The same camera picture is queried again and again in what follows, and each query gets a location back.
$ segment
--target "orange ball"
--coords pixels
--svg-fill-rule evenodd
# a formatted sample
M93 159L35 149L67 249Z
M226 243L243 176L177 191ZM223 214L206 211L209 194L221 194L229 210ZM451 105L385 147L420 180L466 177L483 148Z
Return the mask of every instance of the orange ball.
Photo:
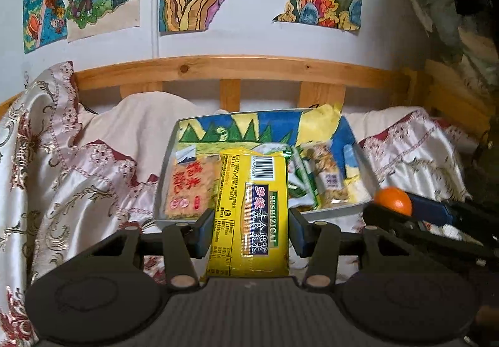
M411 198L403 190L396 187L379 190L374 197L374 203L406 216L412 215Z

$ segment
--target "snack package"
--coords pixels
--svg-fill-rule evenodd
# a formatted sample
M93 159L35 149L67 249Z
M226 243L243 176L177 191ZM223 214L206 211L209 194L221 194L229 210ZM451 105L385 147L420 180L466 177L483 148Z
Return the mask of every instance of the snack package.
M306 150L313 165L315 183L321 200L321 208L330 208L348 201L348 191L333 155L331 142L311 143L301 146Z
M263 143L254 148L264 155L282 151L288 165L288 207L309 211L317 208L318 201L314 186L305 170L301 157L294 146L283 143Z
M176 164L170 178L165 206L167 219L197 219L214 207L214 186L220 176L218 155Z
M343 156L345 158L346 179L345 186L348 191L348 202L358 203L371 200L371 195L367 191L360 176L359 164L353 152L353 146L347 144L343 146Z
M286 276L288 183L283 153L220 153L218 199L207 276Z

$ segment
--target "gray tray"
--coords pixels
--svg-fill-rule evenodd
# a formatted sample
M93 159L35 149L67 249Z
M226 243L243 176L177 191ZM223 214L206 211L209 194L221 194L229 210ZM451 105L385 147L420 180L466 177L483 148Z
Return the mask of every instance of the gray tray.
M285 109L284 111L296 112L303 111L307 112L312 109ZM234 114L246 114L246 113L254 113L254 112L234 112L228 113L229 115ZM194 222L195 220L178 220L178 219L165 219L163 217L163 211L165 210L166 198L168 196L168 186L170 184L170 176L171 170L175 165L175 147L177 144L177 134L179 132L179 123L184 120L190 120L192 118L180 119L175 123L175 127L173 128L172 135L170 137L170 141L168 142L168 146L166 148L165 157L163 159L163 165L161 167L161 173L158 181L158 190L156 192L156 197L154 200L154 219L156 221L157 226L162 229L166 225L174 224L176 222ZM378 180L374 175L374 172L369 165L364 153L358 143L354 143L353 150L355 154L355 158L359 164L360 176L364 182L364 186L367 191L371 195L379 190ZM342 216L350 216L355 215L362 212L364 205L367 202L359 202L355 204L347 204L335 206L333 208L321 209L317 211L304 212L303 215L305 219L312 222L315 220L328 219L331 217L342 217Z

